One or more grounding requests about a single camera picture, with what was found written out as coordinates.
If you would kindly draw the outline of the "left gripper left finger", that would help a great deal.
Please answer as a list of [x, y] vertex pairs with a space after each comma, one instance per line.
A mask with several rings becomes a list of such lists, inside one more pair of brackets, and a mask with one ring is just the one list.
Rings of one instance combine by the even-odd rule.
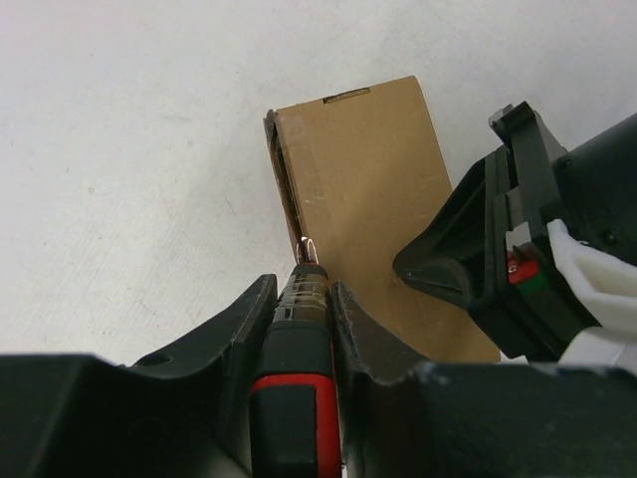
[[246, 412], [277, 300], [272, 274], [132, 365], [1, 358], [5, 477], [214, 477], [249, 465]]

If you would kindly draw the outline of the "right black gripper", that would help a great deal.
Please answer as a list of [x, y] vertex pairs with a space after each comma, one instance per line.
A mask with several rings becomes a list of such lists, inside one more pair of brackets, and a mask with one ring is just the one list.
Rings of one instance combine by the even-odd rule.
[[526, 102], [489, 123], [501, 146], [471, 166], [393, 269], [409, 287], [469, 309], [507, 357], [559, 359], [597, 323], [549, 243], [548, 223], [566, 215], [553, 171], [565, 150]]

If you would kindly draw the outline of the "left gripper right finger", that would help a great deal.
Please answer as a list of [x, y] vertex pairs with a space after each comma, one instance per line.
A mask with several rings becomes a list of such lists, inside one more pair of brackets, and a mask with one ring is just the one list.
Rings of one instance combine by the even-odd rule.
[[632, 477], [636, 377], [608, 366], [429, 360], [332, 288], [350, 477]]

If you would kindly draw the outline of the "red black utility knife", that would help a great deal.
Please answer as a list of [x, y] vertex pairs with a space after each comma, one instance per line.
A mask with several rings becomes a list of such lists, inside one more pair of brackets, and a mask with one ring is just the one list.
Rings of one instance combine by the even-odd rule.
[[341, 451], [329, 279], [312, 239], [272, 314], [251, 389], [256, 477], [338, 477]]

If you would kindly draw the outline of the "brown cardboard express box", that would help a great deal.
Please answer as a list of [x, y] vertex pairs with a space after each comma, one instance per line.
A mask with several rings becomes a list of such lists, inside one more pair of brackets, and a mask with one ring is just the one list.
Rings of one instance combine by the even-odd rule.
[[298, 254], [313, 240], [332, 288], [343, 283], [383, 328], [440, 363], [487, 364], [497, 351], [460, 308], [402, 283], [392, 262], [451, 194], [424, 96], [414, 77], [291, 107], [264, 118], [271, 164]]

